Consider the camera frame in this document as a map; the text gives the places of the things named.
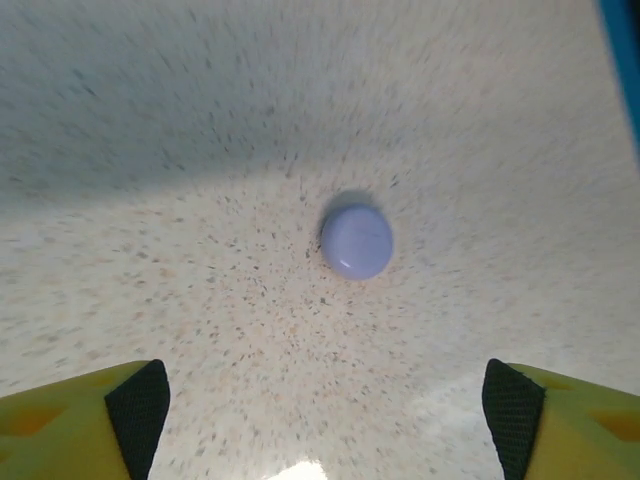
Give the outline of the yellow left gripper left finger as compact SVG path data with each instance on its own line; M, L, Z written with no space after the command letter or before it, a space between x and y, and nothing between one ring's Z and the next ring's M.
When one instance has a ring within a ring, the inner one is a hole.
M124 363L0 398L0 480L148 480L165 365Z

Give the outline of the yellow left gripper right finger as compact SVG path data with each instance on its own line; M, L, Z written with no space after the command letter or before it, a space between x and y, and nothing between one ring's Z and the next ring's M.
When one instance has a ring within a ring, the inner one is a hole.
M504 480L640 480L640 396L492 359L482 408Z

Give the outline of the purple earbud charging case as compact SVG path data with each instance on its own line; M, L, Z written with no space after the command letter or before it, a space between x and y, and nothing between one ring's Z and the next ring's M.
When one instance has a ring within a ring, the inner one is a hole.
M321 229L320 247L327 265L339 276L362 281L381 274L394 251L389 221L376 208L348 204L333 209Z

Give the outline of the blue table edge strip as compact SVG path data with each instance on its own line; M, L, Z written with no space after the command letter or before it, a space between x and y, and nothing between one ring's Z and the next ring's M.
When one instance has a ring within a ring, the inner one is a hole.
M595 0L640 169L640 0Z

